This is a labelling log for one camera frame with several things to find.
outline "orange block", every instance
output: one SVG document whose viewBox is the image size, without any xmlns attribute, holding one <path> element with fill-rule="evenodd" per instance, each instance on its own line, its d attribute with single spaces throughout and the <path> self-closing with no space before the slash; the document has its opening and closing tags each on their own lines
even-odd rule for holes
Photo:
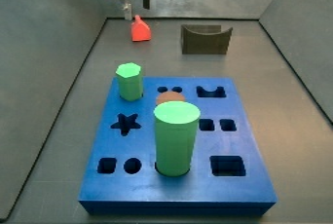
<svg viewBox="0 0 333 224">
<path fill-rule="evenodd" d="M 138 15 L 135 16 L 135 22 L 131 24 L 131 40 L 151 40 L 151 28 Z"/>
</svg>

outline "green cylinder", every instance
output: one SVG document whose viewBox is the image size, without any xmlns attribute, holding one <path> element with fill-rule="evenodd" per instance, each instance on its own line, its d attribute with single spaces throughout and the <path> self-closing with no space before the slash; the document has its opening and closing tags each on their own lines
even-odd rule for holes
<svg viewBox="0 0 333 224">
<path fill-rule="evenodd" d="M 188 102 L 170 101 L 156 106 L 156 169 L 166 176 L 190 170 L 200 110 Z"/>
<path fill-rule="evenodd" d="M 119 96 L 127 101 L 139 99 L 143 94 L 140 66 L 135 63 L 122 64 L 116 75 L 119 79 Z"/>
</svg>

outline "blue foam board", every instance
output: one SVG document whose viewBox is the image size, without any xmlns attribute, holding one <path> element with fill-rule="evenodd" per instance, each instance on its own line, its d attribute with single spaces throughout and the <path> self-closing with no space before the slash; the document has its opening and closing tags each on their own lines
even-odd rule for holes
<svg viewBox="0 0 333 224">
<path fill-rule="evenodd" d="M 116 78 L 111 85 L 77 197 L 88 213 L 265 214 L 277 197 L 231 79 L 146 77 L 143 87 L 128 102 Z M 155 169 L 154 109 L 166 90 L 202 112 L 179 177 Z"/>
</svg>

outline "square hole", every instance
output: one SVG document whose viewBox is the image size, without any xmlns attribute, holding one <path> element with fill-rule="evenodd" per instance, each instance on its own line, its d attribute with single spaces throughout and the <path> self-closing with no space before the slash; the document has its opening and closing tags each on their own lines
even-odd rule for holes
<svg viewBox="0 0 333 224">
<path fill-rule="evenodd" d="M 116 169 L 116 158 L 102 158 L 99 161 L 98 172 L 99 173 L 114 173 Z"/>
<path fill-rule="evenodd" d="M 214 121 L 211 119 L 199 120 L 200 131 L 214 131 Z"/>
<path fill-rule="evenodd" d="M 214 176 L 245 176 L 245 163 L 239 156 L 211 156 Z"/>
<path fill-rule="evenodd" d="M 219 125 L 223 131 L 237 131 L 235 124 L 231 119 L 221 119 Z"/>
</svg>

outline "circular hole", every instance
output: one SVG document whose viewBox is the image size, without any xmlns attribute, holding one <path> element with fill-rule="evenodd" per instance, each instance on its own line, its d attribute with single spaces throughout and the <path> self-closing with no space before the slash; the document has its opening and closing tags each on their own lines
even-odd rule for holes
<svg viewBox="0 0 333 224">
<path fill-rule="evenodd" d="M 174 87 L 171 90 L 172 90 L 174 92 L 176 92 L 176 93 L 182 93 L 182 88 L 180 88 L 180 87 Z"/>
<path fill-rule="evenodd" d="M 166 88 L 166 87 L 158 87 L 158 92 L 159 92 L 159 93 L 167 92 L 167 88 Z"/>
<path fill-rule="evenodd" d="M 136 158 L 131 158 L 124 162 L 123 169 L 127 173 L 134 174 L 142 168 L 140 161 Z"/>
</svg>

